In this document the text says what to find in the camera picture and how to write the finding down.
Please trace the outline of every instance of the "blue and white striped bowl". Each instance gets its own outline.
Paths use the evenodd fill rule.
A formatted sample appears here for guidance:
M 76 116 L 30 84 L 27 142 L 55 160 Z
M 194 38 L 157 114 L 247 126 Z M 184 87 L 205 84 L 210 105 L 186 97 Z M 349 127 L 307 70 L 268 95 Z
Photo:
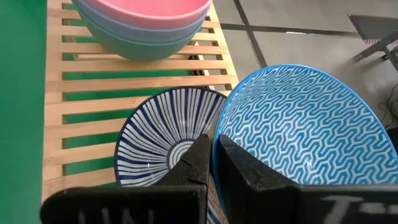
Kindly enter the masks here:
M 141 103 L 124 123 L 116 143 L 118 185 L 143 187 L 160 180 L 193 141 L 210 130 L 225 100 L 213 90 L 181 87 Z M 209 203 L 208 223 L 219 223 Z

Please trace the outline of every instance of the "bowl rim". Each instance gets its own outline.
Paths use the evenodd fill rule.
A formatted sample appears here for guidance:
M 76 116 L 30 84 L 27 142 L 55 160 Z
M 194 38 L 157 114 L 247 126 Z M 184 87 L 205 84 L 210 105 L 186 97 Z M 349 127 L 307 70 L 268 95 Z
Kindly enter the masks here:
M 111 4 L 110 2 L 106 2 L 104 0 L 94 0 L 94 1 L 108 7 L 114 11 L 121 12 L 127 16 L 132 16 L 132 17 L 135 17 L 138 19 L 145 19 L 145 20 L 150 20 L 150 21 L 174 21 L 174 20 L 188 18 L 190 16 L 198 14 L 201 11 L 204 11 L 205 8 L 209 7 L 210 4 L 213 2 L 213 0 L 206 0 L 206 2 L 202 6 L 195 9 L 194 11 L 191 11 L 191 12 L 188 12 L 185 14 L 180 14 L 180 15 L 176 15 L 176 16 L 150 16 L 150 15 L 145 15 L 145 14 L 141 14 L 138 12 L 132 12 L 132 11 L 122 9 L 122 8 L 117 7 L 114 4 Z
M 222 117 L 224 116 L 225 112 L 226 112 L 226 107 L 231 103 L 231 99 L 234 97 L 234 95 L 236 95 L 236 92 L 238 90 L 241 90 L 243 85 L 246 84 L 249 80 L 251 80 L 255 75 L 257 75 L 259 72 L 263 72 L 265 70 L 269 70 L 269 69 L 274 69 L 274 68 L 280 68 L 280 67 L 287 67 L 287 66 L 291 66 L 291 67 L 296 67 L 296 68 L 309 68 L 313 71 L 316 71 L 318 73 L 321 73 L 323 75 L 325 75 L 326 77 L 338 82 L 340 84 L 341 87 L 347 89 L 353 96 L 357 97 L 357 99 L 360 100 L 360 102 L 362 102 L 362 104 L 365 106 L 366 109 L 368 109 L 370 111 L 370 113 L 376 118 L 375 122 L 378 124 L 379 128 L 382 130 L 382 132 L 384 133 L 385 136 L 387 136 L 387 141 L 389 142 L 390 148 L 392 150 L 394 150 L 394 145 L 392 144 L 386 129 L 384 128 L 384 126 L 382 125 L 382 123 L 379 121 L 379 118 L 374 114 L 373 110 L 368 106 L 367 103 L 365 103 L 365 101 L 363 101 L 363 99 L 357 94 L 355 93 L 350 87 L 348 87 L 346 84 L 344 84 L 342 81 L 340 81 L 339 79 L 333 77 L 332 75 L 323 72 L 321 70 L 318 70 L 316 68 L 313 67 L 309 67 L 306 65 L 299 65 L 299 64 L 280 64 L 280 65 L 271 65 L 268 67 L 264 67 L 264 68 L 260 68 L 259 70 L 256 70 L 254 72 L 252 72 L 252 74 L 248 75 L 244 80 L 242 80 L 241 82 L 238 83 L 238 85 L 236 85 L 236 87 L 232 90 L 232 92 L 229 94 L 227 100 L 224 103 L 223 108 L 220 111 L 220 115 L 218 117 L 218 121 L 216 123 L 216 127 L 215 127 L 215 131 L 214 131 L 214 135 L 213 135 L 213 142 L 212 142 L 212 151 L 211 151 L 211 163 L 213 166 L 213 178 L 215 181 L 215 187 L 216 187 L 216 191 L 218 192 L 218 200 L 220 201 L 220 205 L 221 208 L 223 209 L 224 213 L 226 214 L 226 209 L 225 209 L 225 204 L 224 204 L 224 199 L 221 193 L 221 187 L 220 187 L 220 182 L 219 182 L 219 177 L 218 177 L 218 161 L 216 159 L 216 145 L 217 145 L 217 141 L 218 141 L 218 136 L 219 136 L 219 131 L 220 131 L 220 121 L 222 119 Z M 398 163 L 398 154 L 395 153 L 395 159 Z
M 154 99 L 155 97 L 158 97 L 161 94 L 164 94 L 164 93 L 167 93 L 167 92 L 170 92 L 170 91 L 174 91 L 174 90 L 182 90 L 182 89 L 205 90 L 205 91 L 209 91 L 209 92 L 215 93 L 216 95 L 218 95 L 220 97 L 223 97 L 224 99 L 227 99 L 227 96 L 225 96 L 224 94 L 219 93 L 219 92 L 217 92 L 215 90 L 207 89 L 205 87 L 201 87 L 201 86 L 179 86 L 179 87 L 169 88 L 167 90 L 160 91 L 158 94 L 153 95 L 151 97 L 148 97 L 142 103 L 140 103 L 140 105 L 138 105 L 135 109 L 133 109 L 131 114 L 126 118 L 126 121 L 124 122 L 122 128 L 119 131 L 118 139 L 116 140 L 116 145 L 115 145 L 114 154 L 113 154 L 113 167 L 114 167 L 114 175 L 115 175 L 115 178 L 116 178 L 116 183 L 117 183 L 117 185 L 119 187 L 123 187 L 121 185 L 121 183 L 120 183 L 120 178 L 118 176 L 118 160 L 117 160 L 117 153 L 118 153 L 119 143 L 120 143 L 120 140 L 121 140 L 121 137 L 122 137 L 122 133 L 123 133 L 122 130 L 124 130 L 126 128 L 127 124 L 129 124 L 131 118 L 135 115 L 135 113 L 137 113 L 137 111 L 139 109 L 141 109 L 148 101 Z
M 174 45 L 174 44 L 180 43 L 182 41 L 185 41 L 187 38 L 195 35 L 201 29 L 201 26 L 198 26 L 193 32 L 189 33 L 185 37 L 182 37 L 182 38 L 179 38 L 177 40 L 170 41 L 170 42 L 163 42 L 163 43 L 141 42 L 141 41 L 137 41 L 137 40 L 126 39 L 124 37 L 121 37 L 120 35 L 114 34 L 113 32 L 111 32 L 109 30 L 106 30 L 104 27 L 98 25 L 89 16 L 87 16 L 85 12 L 83 12 L 83 11 L 78 11 L 78 12 L 80 14 L 84 15 L 84 18 L 82 18 L 82 20 L 84 20 L 85 22 L 89 23 L 91 26 L 94 26 L 96 29 L 99 29 L 101 32 L 104 32 L 106 35 L 114 37 L 114 38 L 116 38 L 116 39 L 118 39 L 120 41 L 127 42 L 129 44 L 136 44 L 136 45 L 146 45 L 146 46 L 154 46 L 154 47 Z
M 188 27 L 191 27 L 192 25 L 199 23 L 200 21 L 204 21 L 208 11 L 210 10 L 210 9 L 205 9 L 204 13 L 198 19 L 195 19 L 192 23 L 189 23 L 186 26 L 178 27 L 178 28 L 156 29 L 156 28 L 134 26 L 132 24 L 118 21 L 117 19 L 114 19 L 106 14 L 103 14 L 101 11 L 99 11 L 94 6 L 90 5 L 88 2 L 86 2 L 84 0 L 72 0 L 72 1 L 75 3 L 76 6 L 78 6 L 78 10 L 83 11 L 86 16 L 87 16 L 87 13 L 85 11 L 90 11 L 91 13 L 95 14 L 98 17 L 102 17 L 103 19 L 106 19 L 107 21 L 115 23 L 119 26 L 123 26 L 126 29 L 143 30 L 143 31 L 147 31 L 147 32 L 177 32 L 180 30 L 187 29 Z

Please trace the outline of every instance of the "bamboo rack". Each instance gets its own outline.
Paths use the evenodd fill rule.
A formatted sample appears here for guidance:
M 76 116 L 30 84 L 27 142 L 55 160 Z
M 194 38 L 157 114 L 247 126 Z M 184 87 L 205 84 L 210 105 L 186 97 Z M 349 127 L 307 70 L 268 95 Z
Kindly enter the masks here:
M 214 6 L 208 13 L 203 29 L 176 55 L 155 62 L 132 62 L 112 54 L 101 44 L 65 42 L 65 38 L 92 37 L 86 27 L 65 25 L 65 20 L 80 20 L 74 10 L 65 9 L 71 0 L 48 0 L 47 54 L 45 72 L 45 123 L 42 199 L 69 187 L 89 187 L 115 181 L 113 168 L 64 175 L 64 166 L 74 162 L 112 157 L 115 143 L 97 144 L 64 150 L 67 138 L 118 132 L 125 119 L 109 119 L 65 124 L 64 116 L 99 113 L 137 107 L 149 96 L 111 98 L 102 100 L 65 101 L 66 93 L 141 90 L 174 86 L 225 86 L 227 95 L 238 78 L 229 54 Z M 76 60 L 63 60 L 64 54 L 73 54 Z M 189 60 L 195 55 L 196 60 Z M 204 55 L 215 55 L 205 59 Z M 203 71 L 203 75 L 186 77 L 147 77 L 96 80 L 63 80 L 64 73 L 127 72 L 127 71 Z M 220 75 L 210 75 L 218 70 Z

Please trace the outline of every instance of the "floor tile line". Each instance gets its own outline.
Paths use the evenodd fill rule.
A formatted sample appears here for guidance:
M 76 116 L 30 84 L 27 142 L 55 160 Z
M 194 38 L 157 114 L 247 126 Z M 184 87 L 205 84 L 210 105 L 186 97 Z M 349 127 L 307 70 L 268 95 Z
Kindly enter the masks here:
M 292 27 L 271 27 L 271 26 L 251 26 L 241 24 L 226 24 L 221 23 L 221 28 L 226 30 L 242 30 L 242 31 L 253 31 L 253 32 L 296 32 L 303 34 L 320 34 L 320 35 L 337 35 L 343 37 L 357 37 L 360 38 L 357 32 L 348 31 L 337 31 L 337 30 L 318 30 L 318 29 L 303 29 L 303 28 L 292 28 Z
M 238 14 L 241 17 L 241 20 L 242 20 L 244 26 L 250 26 L 248 17 L 244 13 L 241 2 L 239 0 L 234 0 L 234 3 L 235 3 L 236 9 L 238 10 Z M 259 63 L 260 67 L 264 68 L 264 67 L 268 66 L 266 59 L 264 58 L 264 54 L 261 52 L 259 43 L 258 43 L 256 37 L 254 36 L 253 30 L 246 29 L 245 31 L 248 34 L 250 43 L 251 43 L 253 51 L 254 51 L 254 55 L 256 56 L 257 62 Z

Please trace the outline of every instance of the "cable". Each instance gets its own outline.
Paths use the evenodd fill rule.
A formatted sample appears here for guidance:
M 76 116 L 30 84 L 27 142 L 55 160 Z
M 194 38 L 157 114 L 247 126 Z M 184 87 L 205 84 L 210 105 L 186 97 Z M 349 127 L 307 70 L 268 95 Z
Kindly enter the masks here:
M 391 115 L 391 119 L 389 120 L 388 124 L 384 126 L 384 128 L 388 128 L 391 125 L 391 123 L 392 123 L 392 121 L 394 119 L 396 121 L 398 121 L 398 114 L 396 113 L 396 110 L 393 107 L 393 105 L 395 103 L 398 103 L 398 100 L 391 101 L 392 97 L 394 96 L 395 89 L 397 87 L 398 87 L 398 83 L 396 85 L 394 85 L 394 87 L 392 87 L 392 90 L 391 90 L 391 93 L 390 93 L 390 97 L 387 99 L 387 101 L 385 103 L 379 103 L 379 105 L 378 105 L 380 110 L 382 110 L 384 112 L 384 115 L 381 118 L 381 123 L 383 123 L 384 118 L 387 116 L 387 112 L 384 109 L 381 108 L 381 105 L 384 105 L 388 109 L 388 111 L 390 112 L 390 115 Z

